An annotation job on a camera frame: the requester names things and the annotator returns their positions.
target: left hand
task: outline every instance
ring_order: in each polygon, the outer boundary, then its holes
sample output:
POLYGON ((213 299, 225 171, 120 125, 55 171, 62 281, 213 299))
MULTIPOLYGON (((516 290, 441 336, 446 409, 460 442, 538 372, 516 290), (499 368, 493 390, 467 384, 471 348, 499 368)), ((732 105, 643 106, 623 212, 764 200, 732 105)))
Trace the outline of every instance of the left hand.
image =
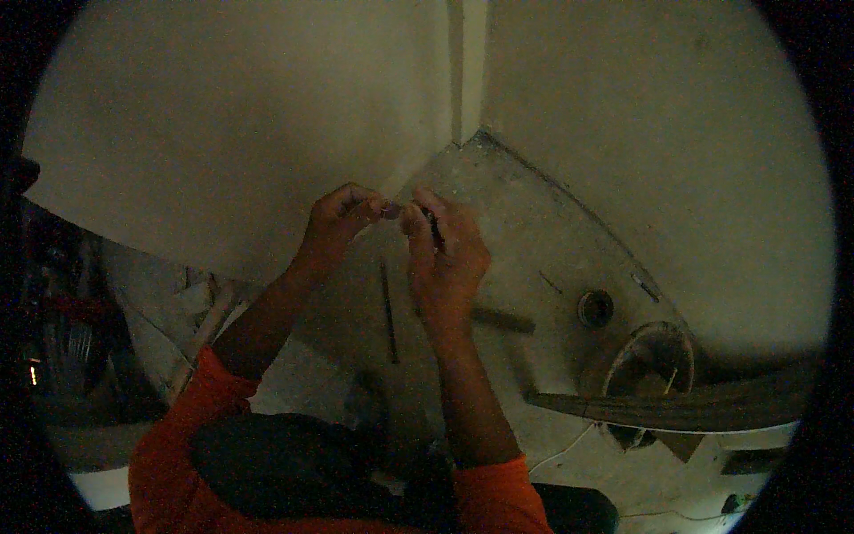
POLYGON ((377 222, 388 204, 376 191, 352 182, 342 185, 312 206, 297 255, 317 267, 338 267, 356 234, 377 222))

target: stain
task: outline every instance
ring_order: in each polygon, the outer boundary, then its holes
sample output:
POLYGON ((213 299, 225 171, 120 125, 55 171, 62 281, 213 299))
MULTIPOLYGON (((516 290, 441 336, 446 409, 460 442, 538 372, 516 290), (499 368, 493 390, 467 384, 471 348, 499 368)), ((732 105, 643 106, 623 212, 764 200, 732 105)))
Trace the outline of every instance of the stain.
POLYGON ((709 39, 705 36, 704 33, 701 33, 694 40, 694 50, 697 52, 702 52, 709 45, 709 39))

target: orange sleeve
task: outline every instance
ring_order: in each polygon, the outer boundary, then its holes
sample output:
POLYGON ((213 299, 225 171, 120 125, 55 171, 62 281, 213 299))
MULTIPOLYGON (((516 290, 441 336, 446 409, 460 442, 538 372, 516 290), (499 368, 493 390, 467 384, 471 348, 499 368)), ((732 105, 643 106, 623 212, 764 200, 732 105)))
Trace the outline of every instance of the orange sleeve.
POLYGON ((453 473, 459 520, 468 532, 551 533, 525 457, 453 473))
POLYGON ((189 439, 206 423, 248 411, 259 383, 229 374, 210 347, 199 352, 187 388, 133 450, 128 486, 137 532, 203 530, 234 514, 199 478, 189 439))

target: dark background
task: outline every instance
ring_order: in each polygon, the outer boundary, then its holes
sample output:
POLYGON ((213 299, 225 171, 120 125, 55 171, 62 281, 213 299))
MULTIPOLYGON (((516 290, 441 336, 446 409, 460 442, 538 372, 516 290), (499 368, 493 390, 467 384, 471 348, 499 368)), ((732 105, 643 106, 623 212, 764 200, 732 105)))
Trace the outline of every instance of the dark background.
MULTIPOLYGON (((85 2, 0 3, 0 519, 4 531, 97 531, 54 457, 14 367, 24 327, 20 209, 26 182, 9 172, 42 72, 85 2)), ((809 98, 828 162, 835 207, 837 275, 830 343, 821 375, 784 463, 735 532, 854 531, 854 3, 756 1, 809 98)))

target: person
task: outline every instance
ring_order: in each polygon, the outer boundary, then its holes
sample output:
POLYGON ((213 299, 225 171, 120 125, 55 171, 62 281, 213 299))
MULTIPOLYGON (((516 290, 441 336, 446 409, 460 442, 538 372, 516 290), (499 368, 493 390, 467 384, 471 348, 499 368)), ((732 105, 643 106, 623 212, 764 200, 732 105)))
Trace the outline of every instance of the person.
POLYGON ((616 530, 616 509, 598 491, 529 481, 471 336, 469 314, 489 252, 468 209, 425 188, 403 209, 401 228, 413 303, 438 362, 456 470, 425 454, 423 476, 393 496, 371 481, 386 419, 350 429, 305 415, 249 412, 247 399, 311 291, 389 205, 355 184, 313 205, 288 269, 201 350, 185 391, 134 449, 129 487, 137 531, 616 530))

